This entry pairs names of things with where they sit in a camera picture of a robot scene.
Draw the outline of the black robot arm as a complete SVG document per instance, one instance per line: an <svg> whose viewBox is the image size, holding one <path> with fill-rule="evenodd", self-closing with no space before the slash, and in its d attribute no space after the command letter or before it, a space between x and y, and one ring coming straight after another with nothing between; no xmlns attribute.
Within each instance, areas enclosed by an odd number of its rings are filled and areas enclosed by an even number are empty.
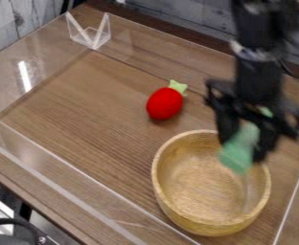
<svg viewBox="0 0 299 245"><path fill-rule="evenodd" d="M283 91L286 40L299 28L295 0L231 0L234 80L206 81L221 157L234 164L265 160L279 138L299 138L299 104Z"/></svg>

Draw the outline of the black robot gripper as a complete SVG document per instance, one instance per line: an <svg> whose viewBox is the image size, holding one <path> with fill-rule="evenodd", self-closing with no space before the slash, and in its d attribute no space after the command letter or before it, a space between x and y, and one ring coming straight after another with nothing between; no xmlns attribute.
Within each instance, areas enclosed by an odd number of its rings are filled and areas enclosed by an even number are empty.
<svg viewBox="0 0 299 245"><path fill-rule="evenodd" d="M299 138L299 104L283 92L282 65L277 59L235 56L234 80L209 78L205 103L215 113L223 145L239 130L241 121L254 122L254 162L275 150L281 136Z"/></svg>

